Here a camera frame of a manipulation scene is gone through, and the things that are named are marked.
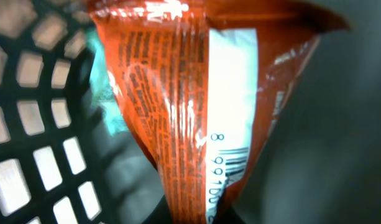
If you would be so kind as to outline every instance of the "gray surface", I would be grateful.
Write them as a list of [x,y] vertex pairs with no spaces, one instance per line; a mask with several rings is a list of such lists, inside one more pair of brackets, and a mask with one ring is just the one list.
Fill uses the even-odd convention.
[[314,0],[352,32],[325,35],[237,212],[247,223],[381,223],[381,0]]

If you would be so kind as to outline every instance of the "white strip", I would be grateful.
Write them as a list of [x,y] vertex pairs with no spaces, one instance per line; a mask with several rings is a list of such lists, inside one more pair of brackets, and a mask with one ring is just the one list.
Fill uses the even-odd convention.
[[225,187],[242,179],[257,103],[255,29],[209,31],[206,220],[212,223]]

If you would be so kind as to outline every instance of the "plastic packaging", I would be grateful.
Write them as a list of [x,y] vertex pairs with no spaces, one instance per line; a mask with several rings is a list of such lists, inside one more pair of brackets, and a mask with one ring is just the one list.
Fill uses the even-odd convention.
[[175,223],[239,196],[318,34],[337,15],[292,1],[88,1],[124,120]]

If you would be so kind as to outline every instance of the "black plastic basket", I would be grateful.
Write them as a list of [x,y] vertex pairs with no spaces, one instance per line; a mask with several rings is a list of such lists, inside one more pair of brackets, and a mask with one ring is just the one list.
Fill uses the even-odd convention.
[[[44,224],[61,223],[55,218],[54,212],[59,212],[59,206],[67,207],[67,199],[78,223],[117,223],[102,180],[103,163],[94,156],[94,144],[90,137],[90,130],[100,121],[101,113],[97,111],[89,117],[80,113],[81,98],[90,87],[93,55],[86,49],[78,55],[70,52],[73,38],[82,35],[79,30],[91,27],[92,23],[82,24],[76,15],[66,13],[63,5],[46,0],[29,1],[32,6],[25,0],[0,1],[0,6],[19,2],[22,4],[18,7],[21,11],[17,13],[34,10],[37,15],[20,17],[16,22],[19,21],[21,26],[9,28],[13,34],[6,33],[9,29],[0,28],[0,198],[7,194],[10,200],[21,203],[8,205],[0,199],[0,223],[25,224],[35,218]],[[58,41],[51,40],[56,44],[48,50],[48,46],[37,43],[34,37],[37,29],[48,30],[44,22],[50,17],[64,21],[67,32]],[[70,63],[70,70],[64,82],[65,75],[61,73],[67,70],[66,62]],[[39,78],[34,78],[37,74],[31,73],[34,71],[30,67],[34,65],[36,68],[41,67]],[[28,75],[31,76],[30,81],[21,83]],[[80,153],[74,147],[76,142]],[[44,171],[42,177],[37,167],[46,164],[53,167],[53,162],[50,162],[53,158],[50,156],[51,151],[62,178],[58,185],[57,180],[52,184],[44,184],[47,181],[45,179],[56,174],[56,169]],[[72,158],[69,154],[77,159],[81,159],[79,155],[82,154],[86,167],[73,167],[75,162],[70,163]],[[28,200],[21,195],[21,187],[17,185],[20,185],[20,177],[28,191]],[[80,186],[87,190],[93,186],[99,210],[94,208],[87,214],[83,203],[86,204],[90,198],[81,198]]]

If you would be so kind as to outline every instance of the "perforated basket wall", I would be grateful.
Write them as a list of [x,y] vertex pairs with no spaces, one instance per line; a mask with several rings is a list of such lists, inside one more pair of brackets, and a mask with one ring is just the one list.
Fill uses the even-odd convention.
[[0,1],[0,223],[115,223],[80,101],[93,56],[67,1]]

